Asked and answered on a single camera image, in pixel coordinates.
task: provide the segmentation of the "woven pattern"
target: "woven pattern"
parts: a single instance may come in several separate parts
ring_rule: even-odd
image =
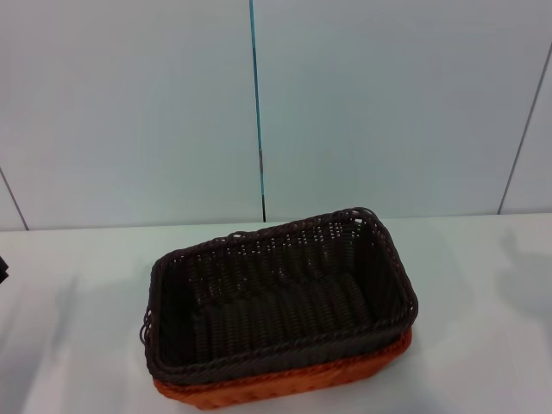
[[[291,369],[206,386],[172,386],[154,379],[155,387],[167,398],[212,410],[229,405],[259,401],[340,386],[377,373],[400,356],[411,344],[412,331],[390,346],[368,355],[353,356],[314,367]]]
[[[389,233],[357,208],[167,254],[141,337],[153,377],[190,386],[367,354],[416,314]]]

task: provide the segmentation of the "white table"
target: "white table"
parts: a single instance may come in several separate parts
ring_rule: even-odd
[[[371,379],[227,412],[551,412],[552,215],[384,222],[420,303],[407,354]],[[0,413],[196,412],[160,396],[146,369],[149,270],[261,226],[0,234]]]

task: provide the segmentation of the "basket rim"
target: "basket rim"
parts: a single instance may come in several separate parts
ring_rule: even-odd
[[[289,342],[282,342],[264,348],[258,348],[250,352],[234,354],[213,359],[207,362],[194,362],[183,366],[168,366],[160,358],[160,304],[161,304],[161,283],[165,270],[170,262],[186,255],[200,254],[205,251],[211,251],[213,248],[226,248],[235,244],[244,242],[259,242],[266,239],[277,238],[290,232],[297,232],[313,227],[323,226],[328,223],[349,221],[350,219],[361,219],[371,227],[372,231],[378,231],[382,236],[378,238],[378,243],[382,248],[382,253],[387,261],[392,275],[402,287],[401,296],[405,300],[405,307],[396,317],[389,320],[381,320],[377,323],[355,326],[349,329],[341,329],[334,332],[320,334],[317,336],[308,336]],[[165,254],[158,259],[152,268],[151,285],[149,288],[149,302],[144,316],[144,324],[141,328],[141,340],[145,345],[147,367],[152,376],[164,381],[181,382],[186,375],[197,372],[220,370],[222,368],[232,368],[239,366],[245,361],[261,361],[276,354],[282,354],[290,350],[308,349],[316,345],[347,342],[355,337],[370,335],[371,338],[387,336],[389,333],[399,334],[410,328],[417,316],[417,297],[414,293],[411,282],[408,279],[402,262],[398,256],[389,231],[381,223],[373,211],[357,207],[353,209],[339,210],[334,213],[323,214],[309,217],[303,220],[297,220],[290,223],[280,224],[265,229],[259,229],[251,232],[238,231],[226,237],[217,237],[210,241],[182,248]]]

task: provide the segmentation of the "basket bottom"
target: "basket bottom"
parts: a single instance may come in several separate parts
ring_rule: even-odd
[[[167,398],[195,405],[200,410],[212,410],[362,380],[374,375],[400,356],[410,346],[411,339],[412,330],[409,329],[391,345],[371,354],[279,373],[255,375],[202,386],[168,385],[154,379],[154,385]]]

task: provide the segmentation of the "brown wicker basket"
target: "brown wicker basket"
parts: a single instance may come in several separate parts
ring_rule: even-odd
[[[357,369],[367,376],[404,352],[416,315],[389,233],[372,211],[355,208],[165,255],[152,270],[141,339],[160,391],[215,408],[292,393],[260,392],[274,375],[308,384],[313,370],[319,378],[321,369],[328,376],[370,360],[369,370]],[[249,379],[257,393],[244,386],[240,398],[235,384]],[[209,401],[223,389],[234,403]]]

